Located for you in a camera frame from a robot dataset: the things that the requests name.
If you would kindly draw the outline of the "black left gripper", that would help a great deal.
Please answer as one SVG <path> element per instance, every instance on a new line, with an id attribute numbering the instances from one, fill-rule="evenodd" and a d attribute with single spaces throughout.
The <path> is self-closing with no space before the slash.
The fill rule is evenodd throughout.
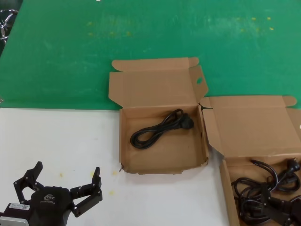
<path id="1" fill-rule="evenodd" d="M 103 200 L 100 167 L 96 167 L 90 184 L 70 191 L 62 187 L 43 187 L 37 181 L 42 169 L 43 164 L 38 161 L 14 182 L 19 203 L 9 203 L 4 210 L 5 226 L 65 226 L 71 211 L 78 218 Z M 34 191 L 30 200 L 23 194 L 27 187 Z M 84 200 L 72 207 L 72 199 L 83 197 Z"/>

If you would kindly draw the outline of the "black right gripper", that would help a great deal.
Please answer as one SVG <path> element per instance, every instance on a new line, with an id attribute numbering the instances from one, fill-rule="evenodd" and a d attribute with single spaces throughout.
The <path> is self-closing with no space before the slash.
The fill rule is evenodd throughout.
<path id="1" fill-rule="evenodd" d="M 301 195 L 285 201 L 271 197 L 268 190 L 264 191 L 264 214 L 281 226 L 300 226 L 300 211 Z"/>

